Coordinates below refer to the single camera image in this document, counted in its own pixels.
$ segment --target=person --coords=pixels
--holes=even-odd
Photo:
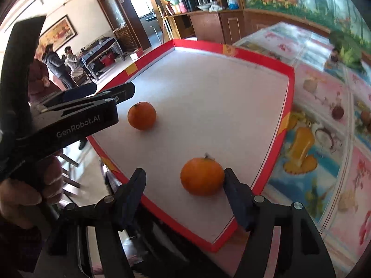
[[[35,58],[29,66],[28,73],[29,101],[34,103],[51,93],[60,91],[60,88],[49,80],[47,66]]]
[[[64,52],[66,53],[66,64],[71,68],[72,77],[78,77],[84,74],[81,60],[78,56],[72,53],[71,46],[64,48]]]
[[[43,62],[48,66],[49,70],[63,82],[63,84],[68,89],[77,87],[77,84],[72,79],[71,75],[69,75],[67,72],[66,66],[64,65],[64,60],[61,60],[58,54],[53,51],[53,44],[49,44],[45,47]]]
[[[32,273],[43,246],[40,230],[29,221],[22,206],[37,205],[42,198],[49,204],[56,204],[62,198],[62,166],[57,157],[49,156],[37,162],[36,169],[46,185],[41,193],[17,179],[0,183],[2,277],[21,278]]]

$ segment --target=human hand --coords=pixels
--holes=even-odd
[[[22,206],[37,205],[42,197],[49,204],[56,204],[62,198],[62,166],[57,157],[50,156],[37,162],[36,170],[46,185],[41,194],[16,179],[6,179],[0,184],[0,215],[23,229],[30,229],[33,224],[23,214]]]
[[[50,86],[50,80],[49,80],[49,78],[47,78],[46,76],[44,76],[41,80],[42,80],[42,82],[44,84],[44,87],[49,88],[49,86]]]

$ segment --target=dark pants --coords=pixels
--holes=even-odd
[[[67,72],[64,73],[63,75],[59,76],[59,79],[63,82],[63,84],[68,88],[76,88],[77,84],[74,82],[72,79],[71,75],[69,75]]]

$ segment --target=patterned tablecloth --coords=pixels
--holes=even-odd
[[[295,68],[288,132],[263,194],[303,203],[342,277],[371,239],[371,68],[332,62],[328,39],[282,22],[235,45]]]

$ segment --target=orange fruit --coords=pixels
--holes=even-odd
[[[212,158],[193,158],[180,172],[183,187],[193,195],[207,196],[219,191],[224,182],[224,170]]]
[[[128,112],[129,124],[137,130],[148,130],[156,122],[156,110],[148,102],[138,102]]]

